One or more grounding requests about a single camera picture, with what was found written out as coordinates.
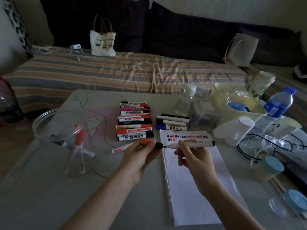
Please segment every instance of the hand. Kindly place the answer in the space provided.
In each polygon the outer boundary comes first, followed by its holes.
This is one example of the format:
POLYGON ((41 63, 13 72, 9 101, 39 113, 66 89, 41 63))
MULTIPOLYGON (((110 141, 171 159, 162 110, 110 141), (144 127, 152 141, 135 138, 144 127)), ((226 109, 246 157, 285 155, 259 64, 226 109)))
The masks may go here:
POLYGON ((161 153, 161 149, 156 149, 155 145, 155 140, 139 140, 125 150, 118 170, 125 170, 131 176, 133 185, 140 182, 146 167, 161 153))
POLYGON ((195 139, 179 140, 180 149, 174 152, 178 155, 178 165, 184 165, 190 170, 199 192, 206 196, 210 186, 219 185, 211 154, 205 148, 189 148, 185 142, 197 141, 195 139))

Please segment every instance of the gray table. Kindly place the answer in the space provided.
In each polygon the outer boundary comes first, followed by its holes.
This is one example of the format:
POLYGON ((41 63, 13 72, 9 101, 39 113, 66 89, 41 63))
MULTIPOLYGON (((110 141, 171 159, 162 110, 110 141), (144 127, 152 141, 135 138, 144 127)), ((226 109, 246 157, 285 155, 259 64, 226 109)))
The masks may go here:
MULTIPOLYGON (((174 113, 177 96, 76 90, 61 107, 63 110, 83 112, 86 116, 96 145, 97 163, 94 166, 96 171, 105 177, 115 171, 123 154, 112 154, 112 147, 108 144, 120 146, 127 142, 117 142, 114 135, 116 121, 104 119, 100 113, 104 116, 114 114, 116 119, 119 103, 123 100, 147 101, 154 117, 162 112, 174 113), (103 143, 103 147, 98 147, 96 143, 104 139, 108 144, 103 143)), ((159 140, 159 132, 154 130, 154 133, 155 139, 159 140)), ((297 131, 296 135, 307 139, 302 131, 297 131)), ((249 161, 241 156, 236 148, 227 146, 223 140, 215 141, 251 214, 266 229, 290 229, 287 221, 277 217, 268 205, 269 199, 278 194, 276 189, 270 182, 255 182, 250 175, 249 161)), ((0 186, 2 229, 57 229, 105 181, 105 178, 92 174, 85 174, 78 179, 67 179, 62 174, 66 156, 58 146, 45 148, 36 140, 33 141, 24 157, 0 186)), ((174 229, 169 215, 161 157, 148 166, 142 181, 129 194, 111 229, 174 229)), ((176 229, 218 230, 224 227, 215 224, 176 229)))

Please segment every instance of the bottle label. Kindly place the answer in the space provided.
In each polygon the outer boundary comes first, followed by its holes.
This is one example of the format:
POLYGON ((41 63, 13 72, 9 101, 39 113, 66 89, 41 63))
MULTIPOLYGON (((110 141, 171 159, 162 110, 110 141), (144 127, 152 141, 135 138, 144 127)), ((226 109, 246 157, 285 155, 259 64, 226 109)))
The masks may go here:
POLYGON ((274 117, 274 118, 279 118, 287 110, 287 108, 284 108, 284 107, 281 107, 281 106, 276 106, 271 102, 267 102, 264 105, 264 108, 268 112, 268 116, 271 116, 271 117, 274 117))
POLYGON ((24 119, 25 115, 18 105, 13 110, 0 112, 0 116, 6 123, 17 123, 24 119))

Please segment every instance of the white paper bag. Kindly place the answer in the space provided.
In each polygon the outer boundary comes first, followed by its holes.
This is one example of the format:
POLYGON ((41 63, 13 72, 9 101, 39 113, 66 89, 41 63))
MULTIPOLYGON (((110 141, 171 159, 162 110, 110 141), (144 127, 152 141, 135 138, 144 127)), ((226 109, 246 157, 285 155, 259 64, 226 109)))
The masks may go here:
POLYGON ((225 52, 225 60, 229 60, 232 64, 238 67, 249 67, 259 39, 247 34, 236 33, 225 52))
POLYGON ((90 32, 90 41, 91 41, 91 54, 95 56, 115 56, 116 52, 113 49, 115 33, 112 29, 112 24, 109 19, 101 18, 101 32, 98 33, 95 30, 96 18, 100 15, 96 15, 93 23, 93 30, 90 32), (107 20, 110 24, 110 31, 108 32, 104 20, 107 20))

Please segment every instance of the white paper cup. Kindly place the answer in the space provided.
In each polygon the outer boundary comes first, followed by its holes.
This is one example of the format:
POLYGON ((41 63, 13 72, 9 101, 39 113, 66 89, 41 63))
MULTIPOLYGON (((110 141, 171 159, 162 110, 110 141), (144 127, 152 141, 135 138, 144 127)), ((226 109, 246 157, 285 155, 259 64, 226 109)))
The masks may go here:
POLYGON ((296 129, 302 127, 302 125, 298 121, 286 116, 282 116, 275 122, 275 124, 276 125, 271 130, 271 135, 279 139, 285 138, 296 129))
POLYGON ((275 81, 276 75, 268 72, 259 72, 250 79, 247 90, 258 100, 266 89, 275 81))

